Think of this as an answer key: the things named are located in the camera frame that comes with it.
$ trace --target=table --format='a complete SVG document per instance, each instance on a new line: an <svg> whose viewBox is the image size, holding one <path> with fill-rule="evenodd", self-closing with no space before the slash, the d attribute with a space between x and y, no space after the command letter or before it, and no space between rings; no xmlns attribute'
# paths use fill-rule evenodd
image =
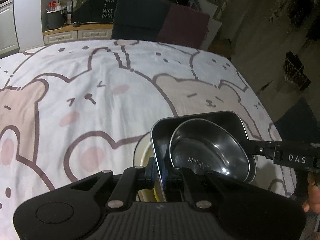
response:
<svg viewBox="0 0 320 240"><path fill-rule="evenodd" d="M137 141L161 118L231 110L249 139L280 139L241 74L210 52L84 40L22 51L0 66L0 238L18 239L11 218L23 201L132 166ZM256 163L254 185L293 193L293 169Z"/></svg>

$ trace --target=white drawer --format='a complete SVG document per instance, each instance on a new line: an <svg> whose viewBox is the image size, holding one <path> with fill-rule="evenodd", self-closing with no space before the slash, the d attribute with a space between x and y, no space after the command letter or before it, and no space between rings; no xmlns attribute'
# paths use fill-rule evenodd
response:
<svg viewBox="0 0 320 240"><path fill-rule="evenodd" d="M106 30L81 30L78 31L79 40L87 39L110 39L111 38L111 29Z"/></svg>
<svg viewBox="0 0 320 240"><path fill-rule="evenodd" d="M77 31L55 33L43 36L44 44L52 44L62 41L76 41L78 38Z"/></svg>

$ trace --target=finger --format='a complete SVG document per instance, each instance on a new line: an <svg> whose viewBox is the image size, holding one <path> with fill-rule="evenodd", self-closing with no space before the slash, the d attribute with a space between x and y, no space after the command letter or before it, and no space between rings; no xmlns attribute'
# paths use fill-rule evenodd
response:
<svg viewBox="0 0 320 240"><path fill-rule="evenodd" d="M316 214L320 214L320 204L315 204L315 203L311 203L309 202L310 204L310 209L316 213Z"/></svg>
<svg viewBox="0 0 320 240"><path fill-rule="evenodd" d="M305 201L303 204L302 204L302 209L305 213L307 213L310 209L310 204L309 204L309 201Z"/></svg>
<svg viewBox="0 0 320 240"><path fill-rule="evenodd" d="M316 183L316 178L315 178L315 176L313 175L312 172L308 173L308 183L310 185L314 185Z"/></svg>
<svg viewBox="0 0 320 240"><path fill-rule="evenodd" d="M316 185L308 186L309 202L320 204L320 189Z"/></svg>

